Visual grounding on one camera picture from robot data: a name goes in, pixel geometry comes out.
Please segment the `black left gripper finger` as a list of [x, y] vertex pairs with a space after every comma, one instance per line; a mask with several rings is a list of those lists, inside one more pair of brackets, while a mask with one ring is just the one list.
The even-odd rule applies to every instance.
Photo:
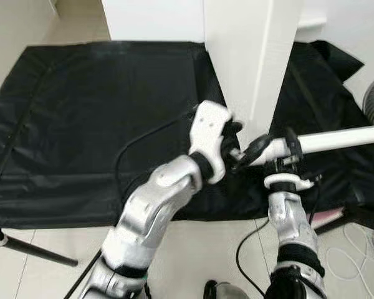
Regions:
[[253, 161], [263, 154], [267, 146], [270, 145], [270, 142], [272, 142], [272, 135], [270, 134], [263, 134], [250, 142], [247, 148], [245, 148], [244, 151], [241, 151], [241, 155], [236, 161], [236, 170], [249, 167]]

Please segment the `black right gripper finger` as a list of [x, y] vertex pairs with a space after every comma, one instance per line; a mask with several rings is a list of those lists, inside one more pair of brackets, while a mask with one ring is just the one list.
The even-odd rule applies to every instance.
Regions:
[[298, 134], [292, 128], [285, 128], [285, 145], [289, 150], [288, 158], [303, 159], [303, 148], [299, 142]]

